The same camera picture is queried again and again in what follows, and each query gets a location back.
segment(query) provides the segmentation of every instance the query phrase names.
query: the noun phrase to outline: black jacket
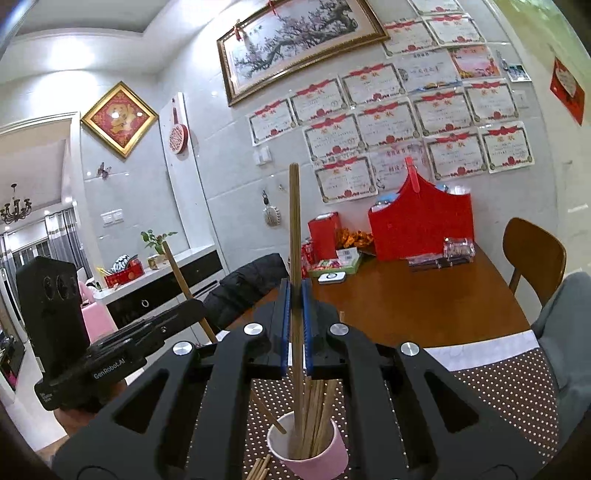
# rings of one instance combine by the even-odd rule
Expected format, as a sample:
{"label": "black jacket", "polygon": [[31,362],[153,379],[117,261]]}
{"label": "black jacket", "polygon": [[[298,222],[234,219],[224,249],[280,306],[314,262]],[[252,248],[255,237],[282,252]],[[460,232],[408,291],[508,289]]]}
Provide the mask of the black jacket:
{"label": "black jacket", "polygon": [[279,254],[258,258],[230,273],[203,302],[214,332],[228,327],[288,276]]}

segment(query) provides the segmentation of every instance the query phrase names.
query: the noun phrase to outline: framed painting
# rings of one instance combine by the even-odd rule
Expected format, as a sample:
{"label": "framed painting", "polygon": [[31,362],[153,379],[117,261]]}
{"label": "framed painting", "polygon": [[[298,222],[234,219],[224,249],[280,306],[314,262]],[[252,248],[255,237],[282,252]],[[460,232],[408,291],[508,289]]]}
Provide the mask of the framed painting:
{"label": "framed painting", "polygon": [[158,119],[158,115],[123,82],[119,82],[82,118],[103,142],[123,158]]}
{"label": "framed painting", "polygon": [[217,41],[228,105],[304,67],[389,39],[365,0],[275,0]]}

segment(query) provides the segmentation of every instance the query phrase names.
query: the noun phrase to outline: plum blossom painting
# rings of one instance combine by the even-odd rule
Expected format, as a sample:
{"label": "plum blossom painting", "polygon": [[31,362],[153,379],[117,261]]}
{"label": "plum blossom painting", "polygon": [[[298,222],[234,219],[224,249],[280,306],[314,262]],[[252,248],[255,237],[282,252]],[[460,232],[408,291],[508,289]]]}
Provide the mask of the plum blossom painting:
{"label": "plum blossom painting", "polygon": [[218,39],[228,105],[299,69],[388,38],[365,0],[275,0]]}

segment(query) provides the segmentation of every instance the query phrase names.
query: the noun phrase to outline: green plant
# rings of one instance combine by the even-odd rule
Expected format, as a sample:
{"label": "green plant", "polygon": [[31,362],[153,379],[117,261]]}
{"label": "green plant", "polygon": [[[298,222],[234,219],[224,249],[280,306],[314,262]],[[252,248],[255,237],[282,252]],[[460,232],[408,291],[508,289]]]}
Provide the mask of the green plant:
{"label": "green plant", "polygon": [[164,248],[162,242],[166,240],[166,237],[176,235],[178,232],[163,233],[162,235],[154,235],[152,230],[147,232],[141,232],[142,240],[146,242],[145,248],[154,247],[159,255],[164,255]]}

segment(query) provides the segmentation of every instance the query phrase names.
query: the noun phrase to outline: chair backrest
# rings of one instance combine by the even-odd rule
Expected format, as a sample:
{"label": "chair backrest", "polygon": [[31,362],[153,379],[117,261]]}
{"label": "chair backrest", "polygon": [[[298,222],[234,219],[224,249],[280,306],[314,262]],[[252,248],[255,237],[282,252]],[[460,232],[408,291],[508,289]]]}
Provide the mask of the chair backrest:
{"label": "chair backrest", "polygon": [[505,228],[503,252],[515,267],[509,282],[511,291],[515,293],[523,276],[544,306],[564,277],[564,246],[539,226],[523,218],[512,218]]}

